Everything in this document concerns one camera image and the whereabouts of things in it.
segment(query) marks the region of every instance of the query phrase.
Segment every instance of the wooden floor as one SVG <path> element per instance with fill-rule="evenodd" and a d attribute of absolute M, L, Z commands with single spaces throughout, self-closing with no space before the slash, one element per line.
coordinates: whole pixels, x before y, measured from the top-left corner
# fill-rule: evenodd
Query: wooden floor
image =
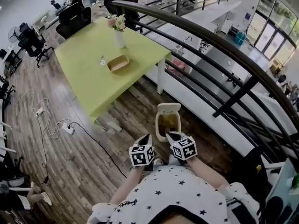
<path fill-rule="evenodd" d="M 43 34 L 48 45 L 58 46 L 55 25 Z M 15 75 L 9 79 L 10 84 L 15 85 L 16 93 L 12 94 L 12 103 L 4 111 L 5 122 L 13 127 L 13 131 L 7 134 L 7 147 L 15 149 L 17 156 L 24 157 L 21 168 L 32 181 L 43 182 L 46 170 L 42 167 L 45 160 L 41 132 L 31 109 L 33 93 L 29 92 L 17 105 L 30 89 L 34 90 L 34 107 L 44 98 L 49 99 L 51 132 L 61 119 L 80 123 L 102 144 L 124 174 L 127 175 L 131 167 L 128 148 L 146 133 L 153 135 L 157 157 L 167 160 L 170 153 L 168 145 L 160 143 L 155 136 L 155 115 L 159 103 L 173 100 L 165 93 L 159 95 L 157 87 L 149 80 L 142 77 L 125 91 L 99 118 L 100 125 L 95 125 L 83 113 L 55 54 L 52 53 L 50 60 L 40 65 L 38 69 L 34 58 L 24 56 Z M 182 131 L 196 140 L 199 158 L 217 171 L 227 172 L 231 153 L 223 141 L 185 108 L 181 108 L 180 115 Z M 43 129 L 48 115 L 44 113 L 38 120 Z M 109 128 L 107 121 L 119 122 L 123 130 L 117 132 Z M 98 143 L 79 126 L 74 126 L 74 129 L 72 136 L 61 130 L 57 139 L 43 142 L 50 179 L 41 187 L 48 193 L 53 205 L 50 207 L 41 202 L 35 206 L 32 212 L 40 223 L 85 223 L 92 206 L 109 202 L 124 181 Z"/>

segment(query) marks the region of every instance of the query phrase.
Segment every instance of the white vase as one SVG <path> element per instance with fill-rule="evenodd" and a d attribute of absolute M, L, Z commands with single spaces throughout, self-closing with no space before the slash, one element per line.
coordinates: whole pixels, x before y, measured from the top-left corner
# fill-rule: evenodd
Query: white vase
<path fill-rule="evenodd" d="M 117 48 L 123 48 L 125 46 L 125 41 L 123 40 L 122 32 L 115 31 L 115 42 Z"/>

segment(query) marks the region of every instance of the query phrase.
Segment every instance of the white shirt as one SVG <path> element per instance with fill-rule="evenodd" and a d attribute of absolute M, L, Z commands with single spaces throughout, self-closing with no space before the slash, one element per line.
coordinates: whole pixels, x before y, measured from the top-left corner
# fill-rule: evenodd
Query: white shirt
<path fill-rule="evenodd" d="M 256 206 L 257 211 L 258 203 L 241 184 L 231 184 L 227 191 L 231 195 L 246 198 Z M 159 223 L 161 220 L 157 218 L 166 217 L 172 212 L 191 221 L 189 217 L 193 217 L 194 223 L 230 223 L 225 196 L 189 168 L 172 165 L 159 166 L 144 177 L 120 205 L 99 203 L 93 206 L 88 223 Z"/>

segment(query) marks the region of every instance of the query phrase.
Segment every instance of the blue bin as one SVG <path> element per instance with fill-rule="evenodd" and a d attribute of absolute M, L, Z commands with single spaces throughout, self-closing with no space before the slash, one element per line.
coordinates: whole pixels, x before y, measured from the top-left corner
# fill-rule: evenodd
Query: blue bin
<path fill-rule="evenodd" d="M 242 45 L 245 39 L 246 39 L 246 33 L 239 31 L 234 38 L 234 42 L 237 43 L 238 45 Z"/>

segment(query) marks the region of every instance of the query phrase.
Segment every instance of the power strip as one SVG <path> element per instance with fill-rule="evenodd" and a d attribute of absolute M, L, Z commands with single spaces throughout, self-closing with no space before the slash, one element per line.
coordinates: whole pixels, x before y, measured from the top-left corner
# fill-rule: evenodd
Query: power strip
<path fill-rule="evenodd" d="M 40 108 L 38 111 L 36 111 L 36 118 L 40 117 L 43 111 L 43 108 Z"/>
<path fill-rule="evenodd" d="M 72 127 L 68 127 L 66 123 L 62 124 L 62 128 L 71 135 L 75 132 L 75 130 Z"/>

